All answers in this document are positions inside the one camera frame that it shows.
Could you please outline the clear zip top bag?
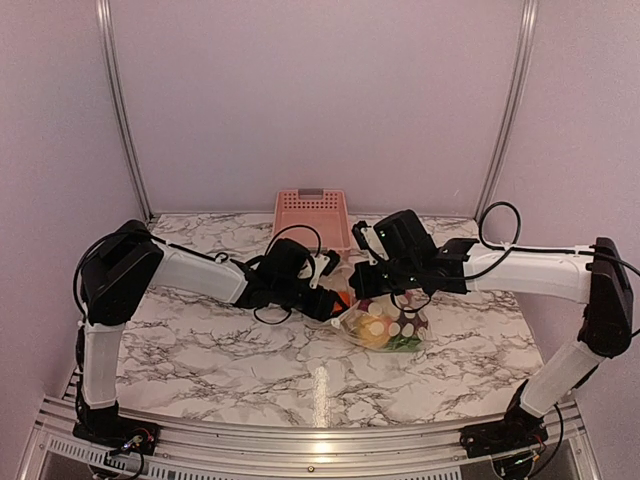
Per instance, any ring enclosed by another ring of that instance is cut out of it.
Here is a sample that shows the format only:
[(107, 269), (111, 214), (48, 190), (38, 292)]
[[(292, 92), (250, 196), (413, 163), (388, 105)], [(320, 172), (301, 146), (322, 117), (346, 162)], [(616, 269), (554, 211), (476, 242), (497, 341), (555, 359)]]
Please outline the clear zip top bag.
[[(430, 303), (428, 295), (420, 290), (411, 290), (396, 296), (383, 295), (372, 299), (358, 300), (355, 298), (352, 288), (348, 285), (348, 277), (353, 272), (354, 269), (351, 266), (342, 265), (337, 267), (329, 276), (323, 276), (320, 279), (319, 284), (321, 286), (338, 293), (346, 291), (351, 297), (351, 307), (343, 314), (324, 322), (324, 328), (356, 346), (363, 347), (356, 338), (355, 329), (358, 318), (364, 314), (388, 316), (393, 321), (389, 326), (391, 338), (399, 334), (405, 337), (418, 336), (422, 340), (418, 351), (425, 349), (429, 343), (435, 340), (426, 313), (426, 306)], [(389, 351), (386, 346), (382, 349), (369, 350), (399, 352)]]

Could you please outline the orange fake orange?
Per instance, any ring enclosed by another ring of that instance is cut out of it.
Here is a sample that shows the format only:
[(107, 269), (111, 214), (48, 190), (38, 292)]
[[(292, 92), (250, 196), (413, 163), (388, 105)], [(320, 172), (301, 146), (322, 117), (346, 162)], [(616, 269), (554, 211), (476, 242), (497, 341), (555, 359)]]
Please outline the orange fake orange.
[(351, 307), (351, 297), (348, 292), (340, 291), (334, 302), (333, 313), (341, 315)]

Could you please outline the yellow fake lemon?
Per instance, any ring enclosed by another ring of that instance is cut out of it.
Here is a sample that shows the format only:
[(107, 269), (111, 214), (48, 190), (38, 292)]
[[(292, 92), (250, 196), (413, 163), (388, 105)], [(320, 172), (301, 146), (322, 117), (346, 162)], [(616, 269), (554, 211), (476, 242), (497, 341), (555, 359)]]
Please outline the yellow fake lemon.
[(356, 322), (356, 338), (361, 346), (382, 349), (389, 342), (389, 326), (393, 323), (388, 316), (361, 315)]

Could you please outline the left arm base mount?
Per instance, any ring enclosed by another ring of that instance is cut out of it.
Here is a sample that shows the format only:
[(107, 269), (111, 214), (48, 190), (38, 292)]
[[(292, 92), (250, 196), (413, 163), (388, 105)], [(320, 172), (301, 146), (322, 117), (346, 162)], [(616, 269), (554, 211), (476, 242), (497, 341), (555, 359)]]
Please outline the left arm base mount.
[(136, 450), (152, 455), (160, 434), (156, 423), (116, 416), (97, 422), (78, 421), (73, 436), (94, 444), (110, 447), (118, 454)]

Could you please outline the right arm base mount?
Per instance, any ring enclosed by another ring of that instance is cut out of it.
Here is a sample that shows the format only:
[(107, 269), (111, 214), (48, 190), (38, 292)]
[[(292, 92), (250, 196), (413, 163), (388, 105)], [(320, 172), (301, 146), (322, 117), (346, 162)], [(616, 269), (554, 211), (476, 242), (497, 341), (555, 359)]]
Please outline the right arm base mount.
[(468, 425), (460, 430), (460, 445), (469, 458), (501, 454), (542, 444), (548, 433), (542, 422), (525, 425), (506, 420)]

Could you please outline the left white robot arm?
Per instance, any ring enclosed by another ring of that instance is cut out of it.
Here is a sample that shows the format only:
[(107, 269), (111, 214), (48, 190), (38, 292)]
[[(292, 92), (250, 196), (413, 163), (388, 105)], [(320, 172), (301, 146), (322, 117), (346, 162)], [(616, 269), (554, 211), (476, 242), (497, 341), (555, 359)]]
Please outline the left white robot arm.
[(289, 238), (272, 240), (247, 261), (204, 254), (153, 235), (137, 220), (103, 236), (83, 253), (72, 280), (81, 313), (74, 436), (124, 449), (154, 445), (158, 425), (122, 416), (116, 393), (124, 329), (148, 291), (176, 289), (253, 313), (274, 306), (326, 322), (348, 307), (320, 284), (338, 262), (333, 251), (310, 251)]

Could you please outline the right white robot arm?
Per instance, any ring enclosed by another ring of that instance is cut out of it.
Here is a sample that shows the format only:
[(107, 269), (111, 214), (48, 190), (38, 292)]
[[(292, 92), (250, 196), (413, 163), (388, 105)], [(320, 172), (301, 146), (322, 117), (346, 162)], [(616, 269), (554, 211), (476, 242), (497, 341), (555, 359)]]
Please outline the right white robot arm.
[(517, 388), (504, 416), (462, 429), (469, 455), (515, 448), (543, 434), (544, 417), (557, 402), (639, 334), (628, 278), (634, 268), (607, 237), (574, 247), (523, 246), (516, 239), (498, 244), (482, 236), (437, 245), (412, 210), (374, 225), (360, 221), (352, 234), (369, 256), (349, 280), (358, 299), (396, 299), (417, 290), (428, 297), (500, 292), (582, 306), (578, 331)]

